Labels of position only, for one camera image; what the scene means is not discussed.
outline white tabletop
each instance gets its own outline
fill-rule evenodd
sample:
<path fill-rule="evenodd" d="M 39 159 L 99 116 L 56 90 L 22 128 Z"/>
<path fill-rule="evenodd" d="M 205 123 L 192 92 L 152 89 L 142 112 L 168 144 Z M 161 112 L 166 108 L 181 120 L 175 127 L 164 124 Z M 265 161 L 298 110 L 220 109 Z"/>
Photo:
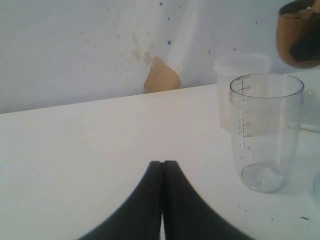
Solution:
<path fill-rule="evenodd" d="M 250 236 L 319 239 L 310 190 L 320 133 L 301 131 L 289 186 L 253 192 L 234 170 L 216 91 L 207 85 L 0 115 L 0 239 L 76 239 L 123 203 L 150 161 L 165 160 L 178 161 L 203 199 Z"/>

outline white wall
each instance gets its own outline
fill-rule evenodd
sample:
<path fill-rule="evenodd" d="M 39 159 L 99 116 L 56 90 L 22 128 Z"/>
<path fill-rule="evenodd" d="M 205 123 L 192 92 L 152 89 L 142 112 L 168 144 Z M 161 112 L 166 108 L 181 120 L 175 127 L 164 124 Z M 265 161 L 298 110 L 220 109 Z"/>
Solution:
<path fill-rule="evenodd" d="M 234 49 L 290 72 L 275 47 L 288 2 L 2 0 L 0 113 L 140 94 L 150 65 L 137 53 L 162 57 L 183 87 L 214 83 L 214 59 Z"/>

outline plastic container lid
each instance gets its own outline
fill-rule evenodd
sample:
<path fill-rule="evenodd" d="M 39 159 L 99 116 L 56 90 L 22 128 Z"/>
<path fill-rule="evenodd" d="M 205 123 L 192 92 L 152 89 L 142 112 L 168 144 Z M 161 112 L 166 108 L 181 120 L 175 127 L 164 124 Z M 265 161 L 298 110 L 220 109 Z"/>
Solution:
<path fill-rule="evenodd" d="M 266 73 L 270 71 L 270 67 L 270 58 L 258 52 L 233 53 L 222 56 L 217 58 L 213 65 L 214 71 L 226 75 Z"/>

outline brown bowl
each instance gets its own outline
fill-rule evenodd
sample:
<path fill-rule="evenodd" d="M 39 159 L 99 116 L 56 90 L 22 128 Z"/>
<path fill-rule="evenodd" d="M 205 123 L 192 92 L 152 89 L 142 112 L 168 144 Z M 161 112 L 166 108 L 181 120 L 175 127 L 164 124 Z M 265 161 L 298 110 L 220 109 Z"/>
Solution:
<path fill-rule="evenodd" d="M 320 60 L 296 61 L 290 53 L 290 48 L 301 38 L 313 31 L 320 30 L 320 17 L 309 19 L 293 19 L 285 14 L 297 13 L 312 7 L 314 0 L 297 0 L 284 5 L 278 13 L 276 29 L 276 47 L 280 58 L 288 65 L 308 69 L 320 65 Z"/>

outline black object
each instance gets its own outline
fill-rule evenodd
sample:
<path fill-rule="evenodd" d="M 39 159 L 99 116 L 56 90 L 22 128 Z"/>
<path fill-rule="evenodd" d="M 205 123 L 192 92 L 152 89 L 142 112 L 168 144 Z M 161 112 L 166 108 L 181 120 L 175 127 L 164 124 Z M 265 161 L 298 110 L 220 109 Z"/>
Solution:
<path fill-rule="evenodd" d="M 250 240 L 196 193 L 176 161 L 164 162 L 163 219 L 166 240 Z"/>
<path fill-rule="evenodd" d="M 80 240 L 159 240 L 163 176 L 164 163 L 150 162 L 123 205 Z"/>
<path fill-rule="evenodd" d="M 320 60 L 320 30 L 302 37 L 289 51 L 297 62 Z"/>

